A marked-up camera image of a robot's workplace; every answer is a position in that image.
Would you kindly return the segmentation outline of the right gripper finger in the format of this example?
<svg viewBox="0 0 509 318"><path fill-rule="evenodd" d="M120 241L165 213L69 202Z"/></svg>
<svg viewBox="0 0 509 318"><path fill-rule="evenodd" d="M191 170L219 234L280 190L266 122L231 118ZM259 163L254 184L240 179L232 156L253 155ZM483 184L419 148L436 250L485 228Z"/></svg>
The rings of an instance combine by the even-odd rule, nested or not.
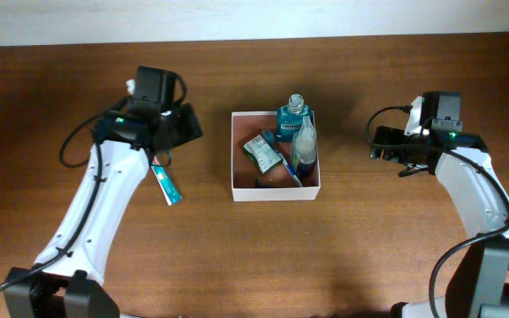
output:
<svg viewBox="0 0 509 318"><path fill-rule="evenodd" d="M372 141L381 146L397 146L406 141L406 135L403 130L381 125L376 128ZM401 148L386 150L378 147L370 147L370 158L376 160L403 160L404 153Z"/></svg>
<svg viewBox="0 0 509 318"><path fill-rule="evenodd" d="M407 166L405 169L398 173L399 178L411 177L416 174L427 172L427 166Z"/></svg>

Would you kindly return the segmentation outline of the clear spray bottle blue liquid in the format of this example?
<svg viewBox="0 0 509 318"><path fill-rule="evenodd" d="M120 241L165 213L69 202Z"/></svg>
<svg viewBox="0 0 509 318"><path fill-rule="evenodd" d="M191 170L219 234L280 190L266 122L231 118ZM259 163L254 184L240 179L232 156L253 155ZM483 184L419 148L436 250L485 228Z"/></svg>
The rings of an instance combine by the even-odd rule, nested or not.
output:
<svg viewBox="0 0 509 318"><path fill-rule="evenodd" d="M302 125L292 137L291 165L299 179L312 175L317 159L316 130L311 116L304 116Z"/></svg>

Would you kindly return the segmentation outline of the green white floss packet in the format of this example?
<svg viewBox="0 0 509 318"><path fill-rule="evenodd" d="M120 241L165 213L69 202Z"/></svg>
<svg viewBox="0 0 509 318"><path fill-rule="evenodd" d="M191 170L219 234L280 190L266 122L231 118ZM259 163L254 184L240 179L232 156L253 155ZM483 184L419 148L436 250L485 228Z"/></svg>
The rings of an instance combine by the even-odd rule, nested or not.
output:
<svg viewBox="0 0 509 318"><path fill-rule="evenodd" d="M282 162L281 157L261 135L256 135L245 143L243 150L262 174L266 174Z"/></svg>

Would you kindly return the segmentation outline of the blue white toothbrush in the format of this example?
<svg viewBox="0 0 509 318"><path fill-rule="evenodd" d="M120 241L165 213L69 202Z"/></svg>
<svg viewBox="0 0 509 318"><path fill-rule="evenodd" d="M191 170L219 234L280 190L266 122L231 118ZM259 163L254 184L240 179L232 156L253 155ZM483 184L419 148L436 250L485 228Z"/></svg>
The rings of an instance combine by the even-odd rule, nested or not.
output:
<svg viewBox="0 0 509 318"><path fill-rule="evenodd" d="M287 162L287 160L285 159L285 156L277 149L276 140L275 140L273 132L271 130L262 130L262 137L266 140L266 142L269 144L269 146L275 151L275 153L281 158L282 164L286 167L289 175L295 182L296 186L303 187L303 184L301 183L300 179L296 175L292 166Z"/></svg>

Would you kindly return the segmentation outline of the teal mouthwash bottle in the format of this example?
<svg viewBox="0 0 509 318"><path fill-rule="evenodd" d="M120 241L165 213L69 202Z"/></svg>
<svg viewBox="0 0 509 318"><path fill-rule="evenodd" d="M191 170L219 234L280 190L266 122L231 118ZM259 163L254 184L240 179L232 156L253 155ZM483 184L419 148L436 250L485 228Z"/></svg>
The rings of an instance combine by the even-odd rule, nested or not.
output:
<svg viewBox="0 0 509 318"><path fill-rule="evenodd" d="M291 95L287 104L277 110L277 141L291 142L293 135L301 128L304 117L313 119L311 108L305 104L302 95Z"/></svg>

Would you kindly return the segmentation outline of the blue disposable razor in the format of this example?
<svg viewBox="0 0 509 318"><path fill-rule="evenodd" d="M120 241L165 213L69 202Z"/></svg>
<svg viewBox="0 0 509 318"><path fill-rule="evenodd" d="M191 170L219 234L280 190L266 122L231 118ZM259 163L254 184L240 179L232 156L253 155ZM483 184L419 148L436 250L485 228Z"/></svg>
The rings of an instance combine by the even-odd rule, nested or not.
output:
<svg viewBox="0 0 509 318"><path fill-rule="evenodd" d="M254 182L255 188L277 188L277 184L272 179L257 178Z"/></svg>

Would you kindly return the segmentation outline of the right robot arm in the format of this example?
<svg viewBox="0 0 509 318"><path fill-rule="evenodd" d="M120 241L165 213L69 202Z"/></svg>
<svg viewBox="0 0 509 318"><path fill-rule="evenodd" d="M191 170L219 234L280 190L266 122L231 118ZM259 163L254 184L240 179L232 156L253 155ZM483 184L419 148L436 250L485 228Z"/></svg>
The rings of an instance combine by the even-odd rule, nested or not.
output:
<svg viewBox="0 0 509 318"><path fill-rule="evenodd" d="M429 173L450 195L467 239L436 262L425 302L400 302L393 317L509 317L509 196L482 137L465 133L460 94L429 91L400 107L403 129L365 130L370 156Z"/></svg>

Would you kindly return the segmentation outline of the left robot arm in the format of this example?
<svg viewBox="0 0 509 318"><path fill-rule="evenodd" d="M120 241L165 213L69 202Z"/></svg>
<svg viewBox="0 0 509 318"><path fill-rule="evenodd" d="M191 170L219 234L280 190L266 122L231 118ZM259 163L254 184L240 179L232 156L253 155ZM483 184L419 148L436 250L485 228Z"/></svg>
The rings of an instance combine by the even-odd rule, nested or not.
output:
<svg viewBox="0 0 509 318"><path fill-rule="evenodd" d="M127 94L74 128L87 128L86 171L56 233L29 269L0 283L11 317L120 317L104 290L109 251L135 190L159 154L202 136L182 77L140 66Z"/></svg>

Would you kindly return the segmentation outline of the white teal toothpaste tube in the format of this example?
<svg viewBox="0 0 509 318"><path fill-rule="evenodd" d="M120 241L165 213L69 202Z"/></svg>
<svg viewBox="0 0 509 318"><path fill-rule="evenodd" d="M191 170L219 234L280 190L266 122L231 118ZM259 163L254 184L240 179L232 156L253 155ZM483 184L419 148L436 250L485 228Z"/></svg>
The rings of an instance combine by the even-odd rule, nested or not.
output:
<svg viewBox="0 0 509 318"><path fill-rule="evenodd" d="M154 172L157 183L159 184L163 196L168 206L179 203L182 196L177 187L172 183L169 175L166 173L164 167L160 164L157 157L153 158L151 170Z"/></svg>

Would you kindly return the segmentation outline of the white cardboard box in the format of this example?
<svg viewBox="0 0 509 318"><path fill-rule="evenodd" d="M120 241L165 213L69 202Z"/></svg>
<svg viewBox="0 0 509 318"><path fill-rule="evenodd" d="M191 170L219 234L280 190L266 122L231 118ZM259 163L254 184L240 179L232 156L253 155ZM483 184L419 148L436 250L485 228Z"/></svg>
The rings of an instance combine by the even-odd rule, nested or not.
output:
<svg viewBox="0 0 509 318"><path fill-rule="evenodd" d="M303 187L287 187L291 179L285 166L272 176L280 180L270 184L270 188L256 188L255 181L262 174L243 151L243 144L251 140L261 130L275 130L277 116L273 111L234 111L231 114L231 188L234 201L310 201L321 189L320 160L309 178L302 180Z"/></svg>

